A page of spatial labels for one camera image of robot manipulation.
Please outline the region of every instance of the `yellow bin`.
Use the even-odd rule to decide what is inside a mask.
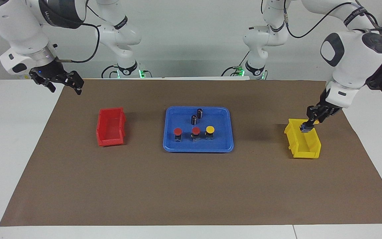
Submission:
[[[309,133],[302,133],[300,126],[307,119],[288,119],[284,133],[287,134],[288,147],[295,158],[317,159],[321,151],[321,142],[315,129]]]

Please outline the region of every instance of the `white table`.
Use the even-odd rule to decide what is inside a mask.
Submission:
[[[57,88],[51,94],[31,80],[0,80],[0,220],[58,100]],[[382,177],[382,93],[365,87],[344,112]],[[0,238],[382,239],[382,224],[0,227]]]

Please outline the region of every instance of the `blue tray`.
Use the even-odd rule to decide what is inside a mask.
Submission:
[[[203,117],[197,125],[191,124],[191,116],[197,114],[197,109],[203,109]],[[206,140],[204,132],[209,125],[215,128],[214,139]],[[182,141],[176,142],[173,130],[182,129]],[[199,127],[202,139],[193,142],[191,129]],[[168,152],[182,153],[228,153],[234,148],[232,138],[231,117],[224,107],[191,107],[172,106],[166,110],[163,147]]]

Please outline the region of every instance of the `brown mat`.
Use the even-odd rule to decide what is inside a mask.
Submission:
[[[65,88],[0,226],[382,223],[382,180],[344,114],[317,126],[317,160],[283,133],[323,82],[88,80]],[[101,108],[125,109],[127,145],[100,148]],[[168,153],[170,106],[223,106],[235,149]]]

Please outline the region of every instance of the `red cap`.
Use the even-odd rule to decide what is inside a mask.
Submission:
[[[200,134],[200,128],[199,128],[199,127],[193,127],[193,128],[192,128],[192,134],[193,134],[193,135],[198,135],[198,134]]]
[[[176,129],[173,130],[173,133],[176,136],[180,136],[182,134],[182,129],[181,128],[176,128]]]

